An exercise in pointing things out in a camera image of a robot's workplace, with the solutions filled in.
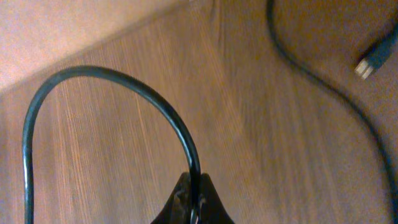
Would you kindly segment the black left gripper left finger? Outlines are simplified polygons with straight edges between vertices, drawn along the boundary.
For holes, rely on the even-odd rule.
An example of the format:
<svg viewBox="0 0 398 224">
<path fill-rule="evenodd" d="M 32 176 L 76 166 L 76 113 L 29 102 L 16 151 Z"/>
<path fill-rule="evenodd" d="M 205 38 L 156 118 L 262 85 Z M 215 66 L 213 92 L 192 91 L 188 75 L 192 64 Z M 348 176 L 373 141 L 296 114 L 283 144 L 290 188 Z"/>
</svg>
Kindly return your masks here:
<svg viewBox="0 0 398 224">
<path fill-rule="evenodd" d="M 191 210 L 192 193 L 190 174 L 183 172 L 163 209 L 151 224 L 189 224 Z"/>
</svg>

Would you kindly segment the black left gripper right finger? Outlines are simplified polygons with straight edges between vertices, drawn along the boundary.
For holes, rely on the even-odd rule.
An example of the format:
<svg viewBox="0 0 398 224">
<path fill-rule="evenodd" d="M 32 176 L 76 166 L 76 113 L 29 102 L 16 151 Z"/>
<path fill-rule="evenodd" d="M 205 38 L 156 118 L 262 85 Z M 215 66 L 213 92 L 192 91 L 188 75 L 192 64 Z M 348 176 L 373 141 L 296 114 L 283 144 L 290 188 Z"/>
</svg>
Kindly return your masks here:
<svg viewBox="0 0 398 224">
<path fill-rule="evenodd" d="M 233 224 L 208 174 L 201 175 L 198 222 L 200 224 Z"/>
</svg>

